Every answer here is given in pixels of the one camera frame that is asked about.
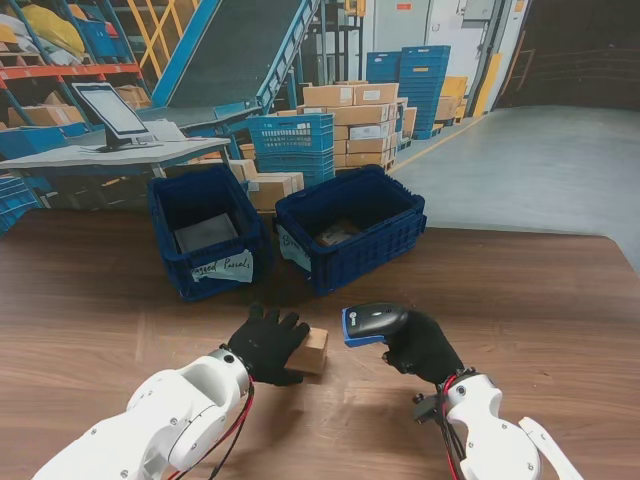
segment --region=yellow bag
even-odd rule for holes
[[[26,6],[22,9],[22,13],[39,37],[64,48],[76,57],[82,56],[84,43],[71,23],[61,19],[51,10],[38,5]]]

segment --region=warehouse door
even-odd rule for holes
[[[375,2],[373,49],[398,51],[424,45],[430,0],[383,0]]]

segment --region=label on crate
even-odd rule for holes
[[[380,100],[380,90],[365,90],[362,93],[363,100]]]
[[[191,275],[196,282],[203,278],[217,278],[251,283],[253,280],[253,255],[249,250],[245,250],[238,255],[231,255],[194,268],[191,270]]]
[[[280,253],[285,260],[293,260],[307,272],[311,271],[311,259],[307,252],[305,252],[298,242],[296,242],[289,232],[287,232],[280,225],[278,228],[278,237],[280,238]]]

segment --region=gray floor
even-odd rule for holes
[[[426,198],[430,226],[606,235],[640,272],[638,112],[498,110],[393,176]]]

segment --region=wooden tabletop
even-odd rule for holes
[[[378,300],[434,315],[503,390],[503,417],[539,421],[586,479],[638,477],[640,281],[611,240],[428,229],[326,297],[279,262],[268,283],[184,303],[144,215],[40,210],[0,238],[0,479],[30,478],[152,373],[226,341],[253,300],[328,329],[329,363],[257,387],[219,478],[449,478],[439,430],[411,421],[411,397],[433,387],[386,366],[382,345],[342,342],[340,310]]]

